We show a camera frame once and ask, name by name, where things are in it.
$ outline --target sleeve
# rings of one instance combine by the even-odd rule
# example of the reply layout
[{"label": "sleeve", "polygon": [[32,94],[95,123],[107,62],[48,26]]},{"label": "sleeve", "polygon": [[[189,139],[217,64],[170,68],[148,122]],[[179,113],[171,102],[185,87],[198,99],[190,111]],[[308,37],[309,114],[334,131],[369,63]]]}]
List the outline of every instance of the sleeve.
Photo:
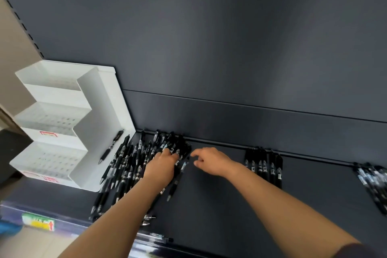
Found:
[{"label": "sleeve", "polygon": [[386,258],[375,252],[372,248],[362,244],[349,244],[343,246],[333,258]]}]

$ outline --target hand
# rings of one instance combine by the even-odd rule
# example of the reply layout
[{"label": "hand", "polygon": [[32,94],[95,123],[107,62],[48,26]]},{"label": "hand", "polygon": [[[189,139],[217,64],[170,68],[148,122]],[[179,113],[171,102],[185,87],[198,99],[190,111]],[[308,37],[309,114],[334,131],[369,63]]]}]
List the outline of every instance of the hand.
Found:
[{"label": "hand", "polygon": [[156,182],[161,191],[172,180],[175,162],[178,159],[179,155],[171,155],[169,149],[164,149],[162,152],[158,152],[146,165],[144,179]]},{"label": "hand", "polygon": [[197,168],[214,176],[227,177],[236,164],[226,154],[214,147],[195,149],[191,156],[198,156],[198,160],[194,162]]}]

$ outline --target white display stand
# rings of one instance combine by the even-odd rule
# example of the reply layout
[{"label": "white display stand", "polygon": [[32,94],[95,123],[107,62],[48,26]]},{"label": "white display stand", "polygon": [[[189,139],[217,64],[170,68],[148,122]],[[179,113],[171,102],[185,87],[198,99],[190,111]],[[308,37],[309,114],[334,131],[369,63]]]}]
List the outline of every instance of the white display stand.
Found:
[{"label": "white display stand", "polygon": [[15,116],[34,142],[10,164],[28,177],[98,191],[120,143],[135,133],[115,69],[42,60],[16,75],[37,102]]}]

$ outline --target forearm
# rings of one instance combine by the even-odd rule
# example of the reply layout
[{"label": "forearm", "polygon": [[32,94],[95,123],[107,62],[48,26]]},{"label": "forearm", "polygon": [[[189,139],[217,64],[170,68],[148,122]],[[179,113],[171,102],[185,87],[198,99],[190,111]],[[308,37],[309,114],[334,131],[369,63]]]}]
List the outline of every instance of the forearm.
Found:
[{"label": "forearm", "polygon": [[332,257],[358,242],[311,207],[235,163],[226,178],[243,195],[289,257]]},{"label": "forearm", "polygon": [[59,257],[127,258],[143,217],[160,190],[158,184],[141,179]]}]

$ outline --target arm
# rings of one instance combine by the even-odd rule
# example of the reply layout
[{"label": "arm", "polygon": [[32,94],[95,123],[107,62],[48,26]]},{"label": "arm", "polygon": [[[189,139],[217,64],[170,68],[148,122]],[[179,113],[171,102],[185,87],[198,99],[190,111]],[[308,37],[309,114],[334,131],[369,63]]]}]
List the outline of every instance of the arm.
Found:
[{"label": "arm", "polygon": [[173,178],[178,159],[168,149],[157,153],[144,177],[101,218],[73,241],[59,258],[127,258],[144,215]]},{"label": "arm", "polygon": [[196,149],[195,166],[225,177],[242,194],[288,257],[332,257],[347,244],[349,233],[308,205],[275,187],[215,148]]}]

